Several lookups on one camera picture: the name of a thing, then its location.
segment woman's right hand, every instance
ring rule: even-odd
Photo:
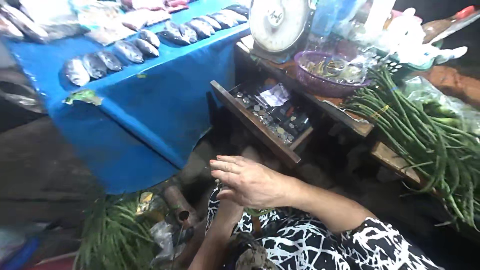
[[[211,160],[212,176],[224,188],[217,199],[229,199],[243,207],[265,209],[291,206],[302,182],[239,156],[217,156]]]

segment white scale dial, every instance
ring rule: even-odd
[[[249,16],[253,39],[269,52],[287,50],[302,34],[309,12],[308,0],[254,0]]]

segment patterned fabric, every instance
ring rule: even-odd
[[[220,201],[219,188],[208,204],[207,227]],[[439,270],[424,253],[407,242],[388,223],[367,218],[363,224],[341,234],[340,239],[308,214],[294,210],[274,210],[259,218],[264,237],[260,240],[268,259],[280,270]],[[253,231],[247,213],[233,234]]]

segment blue tablecloth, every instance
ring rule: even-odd
[[[184,23],[232,2],[196,1],[190,9],[173,14],[172,21]],[[159,32],[163,27],[162,23],[150,30]],[[99,51],[104,48],[101,45],[85,37],[48,45],[5,44],[43,95],[50,117],[80,158],[108,193],[122,193],[157,184],[183,168],[197,141],[210,128],[209,82],[234,86],[234,44],[248,32],[248,24],[243,24],[185,47],[162,44],[160,57],[130,64],[82,87],[104,98],[100,106],[62,103],[80,88],[70,84],[61,69],[67,59]],[[106,49],[113,51],[113,46]]]

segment long green beans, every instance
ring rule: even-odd
[[[410,102],[385,67],[370,70],[375,85],[356,91],[344,108],[376,124],[385,142],[427,184],[416,192],[441,196],[454,221],[475,229],[480,214],[479,138],[448,126]]]

